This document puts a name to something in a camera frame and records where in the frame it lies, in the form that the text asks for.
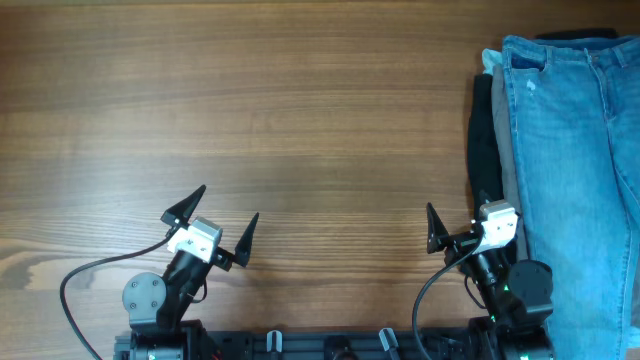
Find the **light blue jeans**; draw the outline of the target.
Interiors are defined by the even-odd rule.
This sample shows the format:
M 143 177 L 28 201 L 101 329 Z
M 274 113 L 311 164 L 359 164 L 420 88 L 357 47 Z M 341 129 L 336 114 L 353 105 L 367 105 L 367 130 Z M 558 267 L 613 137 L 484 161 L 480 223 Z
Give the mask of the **light blue jeans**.
M 639 261 L 639 40 L 508 36 L 502 65 L 530 256 L 561 359 L 621 359 Z

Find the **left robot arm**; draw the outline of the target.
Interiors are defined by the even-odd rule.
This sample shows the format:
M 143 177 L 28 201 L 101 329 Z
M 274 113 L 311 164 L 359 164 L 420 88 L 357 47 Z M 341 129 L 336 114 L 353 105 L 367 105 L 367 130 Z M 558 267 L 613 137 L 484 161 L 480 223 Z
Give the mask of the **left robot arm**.
M 122 302 L 129 314 L 131 333 L 116 339 L 115 359 L 223 357 L 222 348 L 208 335 L 202 322 L 185 321 L 183 316 L 197 302 L 197 292 L 207 290 L 206 278 L 212 268 L 228 271 L 233 265 L 248 265 L 259 216 L 253 216 L 235 249 L 229 252 L 220 246 L 220 226 L 192 216 L 205 191 L 206 187 L 200 186 L 161 216 L 161 221 L 170 226 L 167 249 L 174 257 L 163 274 L 140 273 L 125 285 Z

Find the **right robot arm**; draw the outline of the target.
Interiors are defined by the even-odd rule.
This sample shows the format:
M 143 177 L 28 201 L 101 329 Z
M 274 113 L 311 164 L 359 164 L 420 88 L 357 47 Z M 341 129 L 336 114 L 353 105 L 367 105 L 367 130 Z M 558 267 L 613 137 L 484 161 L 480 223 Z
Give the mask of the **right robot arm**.
M 471 229 L 448 232 L 432 204 L 426 206 L 427 252 L 442 252 L 445 266 L 422 287 L 412 310 L 412 332 L 425 359 L 554 359 L 554 348 L 543 328 L 553 313 L 551 268 L 535 260 L 515 261 L 508 247 L 515 243 L 519 214 L 505 200 L 485 194 Z M 457 269 L 472 282 L 487 311 L 465 328 L 421 328 L 418 310 L 427 290 L 445 273 Z

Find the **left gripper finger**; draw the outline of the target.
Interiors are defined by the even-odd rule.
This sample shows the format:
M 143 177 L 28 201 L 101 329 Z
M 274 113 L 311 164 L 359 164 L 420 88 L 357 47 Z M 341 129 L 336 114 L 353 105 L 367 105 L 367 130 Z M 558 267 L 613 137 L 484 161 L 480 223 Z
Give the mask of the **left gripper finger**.
M 206 186 L 201 185 L 189 196 L 166 209 L 160 220 L 171 227 L 188 227 L 189 220 L 205 191 Z
M 250 261 L 253 236 L 259 220 L 259 213 L 256 212 L 234 250 L 234 262 L 242 267 L 246 267 Z

